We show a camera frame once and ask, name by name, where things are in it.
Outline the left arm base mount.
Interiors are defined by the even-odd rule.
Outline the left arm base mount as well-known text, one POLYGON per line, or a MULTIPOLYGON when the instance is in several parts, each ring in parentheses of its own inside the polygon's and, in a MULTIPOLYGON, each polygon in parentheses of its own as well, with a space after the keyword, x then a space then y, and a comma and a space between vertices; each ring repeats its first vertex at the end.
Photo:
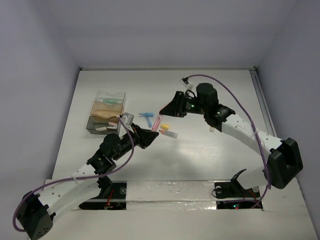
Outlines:
POLYGON ((81 210, 126 210, 127 182, 118 181, 112 184, 110 192, 105 196, 91 198, 78 207, 81 210))

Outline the pink highlighter pen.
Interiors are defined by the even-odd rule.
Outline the pink highlighter pen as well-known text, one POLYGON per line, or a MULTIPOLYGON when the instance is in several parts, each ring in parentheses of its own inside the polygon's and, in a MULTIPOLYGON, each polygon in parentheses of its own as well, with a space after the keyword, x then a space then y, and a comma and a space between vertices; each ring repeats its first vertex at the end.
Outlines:
POLYGON ((152 125, 152 128, 151 128, 152 132, 156 132, 159 129, 159 127, 161 125, 161 122, 162 122, 162 119, 163 119, 163 116, 161 114, 159 114, 156 117, 155 122, 154 122, 154 124, 152 125))

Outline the small boxed eraser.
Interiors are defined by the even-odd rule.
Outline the small boxed eraser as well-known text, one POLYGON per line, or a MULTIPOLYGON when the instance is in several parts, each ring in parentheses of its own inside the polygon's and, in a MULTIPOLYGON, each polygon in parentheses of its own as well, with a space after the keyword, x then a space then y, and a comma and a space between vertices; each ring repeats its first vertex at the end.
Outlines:
POLYGON ((107 123, 107 128, 108 129, 117 129, 118 128, 118 123, 110 121, 110 122, 107 123))

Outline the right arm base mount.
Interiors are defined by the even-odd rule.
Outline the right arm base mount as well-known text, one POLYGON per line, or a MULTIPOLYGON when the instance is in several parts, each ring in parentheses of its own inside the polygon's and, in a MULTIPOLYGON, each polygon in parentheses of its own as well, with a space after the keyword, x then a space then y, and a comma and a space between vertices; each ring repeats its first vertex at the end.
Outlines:
POLYGON ((230 181, 218 181, 214 183, 211 195, 216 199, 218 210, 263 209, 262 203, 257 204, 261 195, 259 188, 255 188, 243 189, 230 181))

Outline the green highlighter pen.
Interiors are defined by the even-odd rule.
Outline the green highlighter pen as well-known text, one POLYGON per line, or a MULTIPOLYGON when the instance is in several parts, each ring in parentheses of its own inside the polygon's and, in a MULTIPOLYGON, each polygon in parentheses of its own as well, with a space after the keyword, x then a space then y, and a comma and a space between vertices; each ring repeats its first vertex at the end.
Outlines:
POLYGON ((118 98, 103 98, 102 103, 107 105, 122 104, 123 100, 118 98))

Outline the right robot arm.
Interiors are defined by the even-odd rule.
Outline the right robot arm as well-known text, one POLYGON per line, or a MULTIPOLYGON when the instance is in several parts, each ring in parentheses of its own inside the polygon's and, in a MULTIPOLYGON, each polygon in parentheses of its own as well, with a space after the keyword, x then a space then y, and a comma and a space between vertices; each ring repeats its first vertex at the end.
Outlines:
POLYGON ((299 145, 294 139, 280 139, 246 122, 234 110, 219 103, 217 90, 210 83, 200 83, 193 97, 177 91, 159 113, 179 118, 188 113, 202 115, 211 128, 237 139, 264 157, 265 166, 237 173, 230 183, 235 196, 242 196, 251 187, 267 184, 284 189, 303 169, 299 145))

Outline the white eraser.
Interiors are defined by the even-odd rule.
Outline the white eraser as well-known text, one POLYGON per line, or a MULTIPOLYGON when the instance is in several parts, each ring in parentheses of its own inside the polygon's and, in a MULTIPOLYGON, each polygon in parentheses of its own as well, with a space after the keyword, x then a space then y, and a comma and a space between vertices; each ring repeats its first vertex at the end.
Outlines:
POLYGON ((108 128, 106 126, 98 127, 95 129, 97 132, 107 132, 108 128))

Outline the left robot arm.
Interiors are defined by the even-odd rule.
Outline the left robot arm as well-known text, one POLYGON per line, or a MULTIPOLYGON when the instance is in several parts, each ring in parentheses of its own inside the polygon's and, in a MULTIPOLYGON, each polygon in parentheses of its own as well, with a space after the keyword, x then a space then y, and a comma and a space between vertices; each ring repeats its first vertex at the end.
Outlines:
POLYGON ((13 217, 13 228, 38 240, 46 235, 57 220, 83 202, 110 194, 113 182, 109 175, 120 170, 116 161, 135 147, 146 149, 159 136, 158 132, 132 124, 126 134, 106 135, 94 155, 70 177, 53 180, 25 194, 13 217))

